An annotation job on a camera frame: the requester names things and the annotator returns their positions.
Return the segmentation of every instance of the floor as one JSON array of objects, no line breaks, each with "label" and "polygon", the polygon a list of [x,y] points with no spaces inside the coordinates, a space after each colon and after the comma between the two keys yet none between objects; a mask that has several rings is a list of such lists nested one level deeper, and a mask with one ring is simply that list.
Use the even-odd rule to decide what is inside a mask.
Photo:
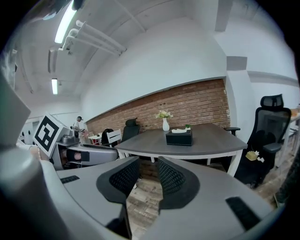
[{"label": "floor", "polygon": [[[292,143],[293,138],[289,141],[288,155],[281,167],[272,169],[263,184],[254,190],[274,208],[276,203],[273,196],[286,178],[293,162],[293,156],[290,154]],[[211,164],[210,167],[225,171],[221,164]],[[149,160],[141,160],[140,173],[142,179],[138,180],[137,188],[132,189],[126,202],[133,240],[140,239],[155,221],[158,216],[158,203],[163,199],[162,187],[158,180],[157,162],[153,164]]]}]

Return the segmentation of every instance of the white flower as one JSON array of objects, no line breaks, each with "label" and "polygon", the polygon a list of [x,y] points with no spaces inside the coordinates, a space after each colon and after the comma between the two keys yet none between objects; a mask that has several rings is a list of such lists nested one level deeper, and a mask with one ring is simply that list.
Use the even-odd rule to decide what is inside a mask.
[{"label": "white flower", "polygon": [[170,112],[160,110],[159,113],[155,116],[155,118],[172,118],[173,115],[171,115]]},{"label": "white flower", "polygon": [[257,160],[258,160],[258,161],[261,161],[262,163],[264,162],[263,157],[262,157],[262,158],[258,157]]}]

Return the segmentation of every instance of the fluorescent light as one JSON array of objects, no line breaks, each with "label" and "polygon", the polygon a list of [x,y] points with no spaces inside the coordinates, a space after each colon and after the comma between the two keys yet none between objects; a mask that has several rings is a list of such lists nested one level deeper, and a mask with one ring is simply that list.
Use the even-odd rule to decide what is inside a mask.
[{"label": "fluorescent light", "polygon": [[57,79],[53,78],[52,79],[52,91],[54,95],[57,95]]},{"label": "fluorescent light", "polygon": [[61,22],[57,29],[57,33],[56,33],[55,40],[54,40],[56,43],[62,43],[62,40],[64,39],[64,36],[68,29],[68,26],[69,26],[73,16],[77,12],[77,10],[72,9],[72,5],[73,5],[73,1],[71,1],[71,3],[69,4],[64,16],[61,19]]}]

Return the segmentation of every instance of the desk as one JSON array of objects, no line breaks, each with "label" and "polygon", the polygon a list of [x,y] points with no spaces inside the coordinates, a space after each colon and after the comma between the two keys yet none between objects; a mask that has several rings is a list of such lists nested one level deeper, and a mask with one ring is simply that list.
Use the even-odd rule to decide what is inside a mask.
[{"label": "desk", "polygon": [[[284,139],[283,147],[282,147],[282,150],[281,150],[281,155],[279,157],[279,160],[275,163],[276,167],[280,167],[280,165],[285,160],[285,157],[286,157],[286,148],[287,148],[287,144],[288,144],[288,140],[289,140],[289,134],[290,134],[290,130],[291,130],[291,123],[294,122],[294,121],[296,121],[296,120],[300,120],[300,113],[298,113],[297,116],[291,117],[290,123],[287,126],[287,129],[286,129],[286,132],[285,132],[285,139]],[[293,156],[296,155],[297,150],[298,150],[299,137],[300,137],[300,126],[298,125],[297,136],[296,136],[294,145],[292,147],[292,155]]]},{"label": "desk", "polygon": [[97,135],[94,135],[94,136],[91,136],[91,137],[89,137],[89,139],[91,139],[92,140],[92,143],[93,144],[97,144],[97,143],[99,143],[100,144],[100,142],[101,142],[101,138],[102,138],[102,133],[101,134],[98,134],[99,136],[97,136]]},{"label": "desk", "polygon": [[151,157],[152,162],[159,156],[189,160],[207,158],[209,161],[211,158],[234,156],[228,169],[228,174],[234,176],[247,144],[211,123],[192,126],[192,131],[192,146],[167,145],[167,132],[155,129],[134,136],[115,148],[118,149],[120,158],[128,153]]}]

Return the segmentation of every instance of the ceiling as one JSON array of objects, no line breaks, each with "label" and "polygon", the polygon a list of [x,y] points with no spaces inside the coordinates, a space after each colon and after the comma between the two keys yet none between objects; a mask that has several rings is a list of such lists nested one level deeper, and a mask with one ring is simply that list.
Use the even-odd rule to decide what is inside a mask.
[{"label": "ceiling", "polygon": [[[118,0],[145,30],[169,21],[184,17],[183,0]],[[60,83],[59,95],[79,96],[83,87],[91,81],[105,61],[113,56],[110,53],[83,43],[76,43],[72,54],[60,51],[56,60],[55,73],[48,72],[48,52],[63,46],[54,42],[57,28],[65,9],[47,21],[32,22],[23,27],[18,42],[22,76],[28,81],[26,91],[33,94],[45,92],[51,94],[51,79],[57,77]],[[130,16],[113,0],[86,0],[72,19],[66,35],[76,26],[76,20],[112,37],[121,45],[127,46],[129,40],[143,33]]]}]

